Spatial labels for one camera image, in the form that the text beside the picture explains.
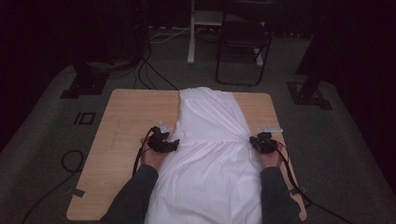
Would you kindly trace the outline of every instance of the gray carpet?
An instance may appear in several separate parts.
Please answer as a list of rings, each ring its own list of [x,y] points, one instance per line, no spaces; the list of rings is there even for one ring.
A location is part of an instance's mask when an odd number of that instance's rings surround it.
[[[201,34],[201,38],[210,39],[213,36]],[[337,95],[336,88],[329,83],[320,84],[320,90],[334,110],[295,105],[291,100],[286,81],[306,79],[294,73],[309,40],[275,38],[264,79],[257,87],[216,83],[216,46],[197,40],[195,64],[188,65],[188,44],[186,36],[152,44],[149,61],[179,89],[206,86],[221,91],[269,93],[284,129],[295,174],[299,184],[307,188],[307,195],[353,223],[396,223],[395,196]],[[172,90],[152,70],[148,70],[148,74],[158,89]],[[77,149],[85,157],[88,156],[113,90],[145,89],[138,80],[135,83],[134,72],[114,72],[102,95],[61,100],[62,92],[69,88],[75,75],[69,66],[52,80],[30,116],[0,154],[0,223],[21,223],[41,196],[70,175],[61,165],[65,152]],[[79,112],[96,112],[93,124],[75,125]],[[74,167],[78,164],[78,155],[70,154],[65,161],[68,166]],[[26,223],[97,223],[66,218],[71,197],[65,192],[69,187],[76,186],[78,178],[79,175],[73,176],[52,192]],[[307,214],[305,223],[344,223],[314,206],[307,208]]]

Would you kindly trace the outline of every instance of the dark background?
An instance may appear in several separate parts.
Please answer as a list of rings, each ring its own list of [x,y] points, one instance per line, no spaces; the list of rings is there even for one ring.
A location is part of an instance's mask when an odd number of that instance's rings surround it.
[[[219,9],[223,5],[223,1],[217,5],[213,1],[197,2],[197,9]],[[313,36],[297,73],[318,77],[337,87],[395,190],[396,174],[392,172],[396,159],[393,149],[395,4],[390,0],[278,2],[285,7],[285,35]],[[149,25],[168,28],[189,25],[188,1],[145,3]],[[70,49],[87,61],[110,63],[116,57],[117,48],[109,43],[108,29],[112,27],[116,29],[112,34],[123,36],[120,21],[124,17],[117,21],[111,15],[126,15],[131,24],[140,22],[134,18],[134,8],[126,2],[123,4],[127,9],[100,8],[106,4],[108,1],[94,0],[2,1],[0,148],[18,130],[52,78],[69,64]]]

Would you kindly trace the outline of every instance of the person's arm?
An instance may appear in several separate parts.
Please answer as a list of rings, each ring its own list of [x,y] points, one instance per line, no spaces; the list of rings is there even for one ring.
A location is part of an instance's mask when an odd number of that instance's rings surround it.
[[[149,208],[149,198],[158,179],[158,169],[167,154],[143,147],[141,166],[125,184],[100,219],[103,224],[144,223]]]
[[[300,205],[289,193],[288,186],[280,172],[282,158],[277,151],[270,154],[259,154],[262,164],[262,223],[294,224],[300,220]]]

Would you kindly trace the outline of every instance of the black chair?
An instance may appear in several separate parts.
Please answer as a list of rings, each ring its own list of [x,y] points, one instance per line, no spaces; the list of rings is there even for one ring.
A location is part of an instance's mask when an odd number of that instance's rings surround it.
[[[219,46],[217,52],[216,80],[222,84],[256,86],[262,80],[265,63],[268,57],[268,51],[271,46],[273,32],[280,24],[282,8],[278,4],[270,4],[263,1],[233,1],[229,3],[224,11]],[[248,48],[251,50],[253,61],[262,51],[265,50],[262,58],[262,69],[257,80],[254,82],[236,82],[221,80],[219,74],[219,64],[223,45],[234,48]]]

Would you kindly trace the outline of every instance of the black device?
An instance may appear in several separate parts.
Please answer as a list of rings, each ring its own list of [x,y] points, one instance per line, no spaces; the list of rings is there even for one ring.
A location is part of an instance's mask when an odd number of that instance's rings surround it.
[[[176,151],[179,143],[179,139],[175,142],[168,142],[166,139],[169,137],[169,133],[161,133],[159,127],[152,127],[153,134],[148,139],[148,146],[156,152],[167,153]]]
[[[271,133],[259,133],[257,137],[250,136],[249,141],[261,154],[269,154],[277,149],[276,140],[272,139]]]

